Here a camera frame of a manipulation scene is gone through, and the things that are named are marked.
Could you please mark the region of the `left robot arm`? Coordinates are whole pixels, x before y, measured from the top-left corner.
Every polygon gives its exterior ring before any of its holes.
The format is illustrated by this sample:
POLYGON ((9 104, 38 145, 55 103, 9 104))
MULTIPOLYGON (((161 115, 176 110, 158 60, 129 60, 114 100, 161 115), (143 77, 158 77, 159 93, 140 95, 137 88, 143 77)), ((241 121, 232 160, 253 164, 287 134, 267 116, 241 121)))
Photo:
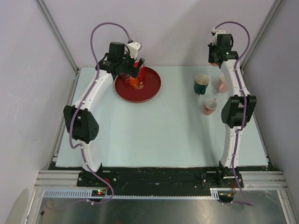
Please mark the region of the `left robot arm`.
POLYGON ((83 167, 90 172, 87 180, 93 186, 101 185, 104 180, 103 174, 98 171, 101 167, 100 157, 92 145, 92 141, 100 132, 93 110, 119 75, 138 77, 144 65, 144 59, 137 59, 141 48, 142 45, 135 41, 129 41, 127 44, 111 42, 104 57, 96 60, 95 74, 84 93, 74 105, 64 107, 69 144, 72 149, 81 150, 83 167))

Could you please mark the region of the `dark green mug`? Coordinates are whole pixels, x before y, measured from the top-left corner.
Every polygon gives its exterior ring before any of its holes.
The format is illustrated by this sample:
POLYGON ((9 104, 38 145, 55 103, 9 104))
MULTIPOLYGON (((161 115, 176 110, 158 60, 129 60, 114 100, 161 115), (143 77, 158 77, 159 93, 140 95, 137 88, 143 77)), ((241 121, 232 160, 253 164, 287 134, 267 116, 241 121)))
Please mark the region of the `dark green mug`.
POLYGON ((199 74, 195 77, 193 89, 196 94, 205 95, 209 84, 209 77, 206 74, 199 74))

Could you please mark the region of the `small orange cup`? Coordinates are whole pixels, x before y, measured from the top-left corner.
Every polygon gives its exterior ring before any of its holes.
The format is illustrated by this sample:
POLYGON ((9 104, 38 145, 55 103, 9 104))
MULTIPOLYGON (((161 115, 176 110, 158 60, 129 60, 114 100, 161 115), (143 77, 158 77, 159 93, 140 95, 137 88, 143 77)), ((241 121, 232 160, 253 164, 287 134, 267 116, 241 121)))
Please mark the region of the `small orange cup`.
POLYGON ((137 87, 139 85, 139 80, 138 78, 133 78, 130 76, 126 79, 126 83, 128 83, 130 86, 137 87))

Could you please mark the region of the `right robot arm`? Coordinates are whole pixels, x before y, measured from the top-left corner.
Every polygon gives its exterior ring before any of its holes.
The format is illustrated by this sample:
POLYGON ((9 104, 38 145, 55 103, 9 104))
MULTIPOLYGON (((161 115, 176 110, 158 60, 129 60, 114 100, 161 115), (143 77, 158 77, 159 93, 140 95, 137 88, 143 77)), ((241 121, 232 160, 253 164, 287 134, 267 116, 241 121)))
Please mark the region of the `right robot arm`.
POLYGON ((222 71, 230 94, 221 111, 225 125, 225 143, 216 174, 207 174, 206 179, 212 186, 229 188, 232 184, 242 183, 238 172, 238 153, 243 130, 250 121, 256 106, 241 76, 239 56, 232 50, 233 37, 223 30, 212 31, 213 41, 208 45, 208 61, 222 71))

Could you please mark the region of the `small pink square mug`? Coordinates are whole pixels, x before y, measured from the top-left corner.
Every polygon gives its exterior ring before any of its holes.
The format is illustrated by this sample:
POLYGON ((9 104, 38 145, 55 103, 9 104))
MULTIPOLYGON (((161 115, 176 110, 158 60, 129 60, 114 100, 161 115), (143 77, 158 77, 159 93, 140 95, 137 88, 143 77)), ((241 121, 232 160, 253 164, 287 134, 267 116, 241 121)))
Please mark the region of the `small pink square mug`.
POLYGON ((216 99, 215 98, 207 99, 203 107, 204 114, 209 116, 216 110, 216 108, 217 108, 216 99))

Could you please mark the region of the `tall pink mug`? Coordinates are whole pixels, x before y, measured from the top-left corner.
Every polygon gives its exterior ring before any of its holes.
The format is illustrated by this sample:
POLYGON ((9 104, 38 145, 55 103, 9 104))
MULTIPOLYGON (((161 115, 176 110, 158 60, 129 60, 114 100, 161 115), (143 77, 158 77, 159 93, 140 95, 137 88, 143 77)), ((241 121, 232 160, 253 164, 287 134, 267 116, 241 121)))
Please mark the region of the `tall pink mug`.
POLYGON ((227 85, 225 76, 224 76, 224 74, 221 74, 219 77, 218 92, 226 93, 227 91, 228 91, 228 85, 227 85))

